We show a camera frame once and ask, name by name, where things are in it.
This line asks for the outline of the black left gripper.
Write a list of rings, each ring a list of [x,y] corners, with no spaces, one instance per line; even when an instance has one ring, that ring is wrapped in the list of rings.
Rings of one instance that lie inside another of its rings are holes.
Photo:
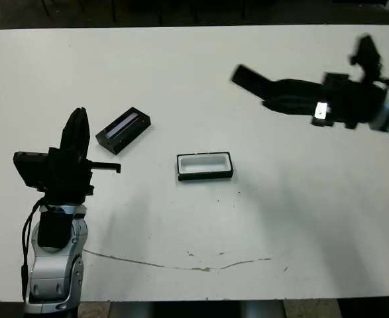
[[[93,170],[112,170],[118,174],[121,172],[119,163],[87,159],[89,140],[87,111],[83,107],[76,108],[63,128],[60,148],[50,148],[48,151],[44,185],[46,202],[83,203],[87,196],[93,195]]]

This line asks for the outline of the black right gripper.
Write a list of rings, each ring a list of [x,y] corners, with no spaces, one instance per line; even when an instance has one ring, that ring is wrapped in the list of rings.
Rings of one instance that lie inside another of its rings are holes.
[[[312,98],[322,96],[319,101]],[[262,105],[287,115],[312,115],[313,125],[324,127],[344,123],[355,129],[377,117],[385,100],[385,89],[356,82],[347,74],[326,73],[322,84],[300,79],[281,79],[272,84],[271,96]]]

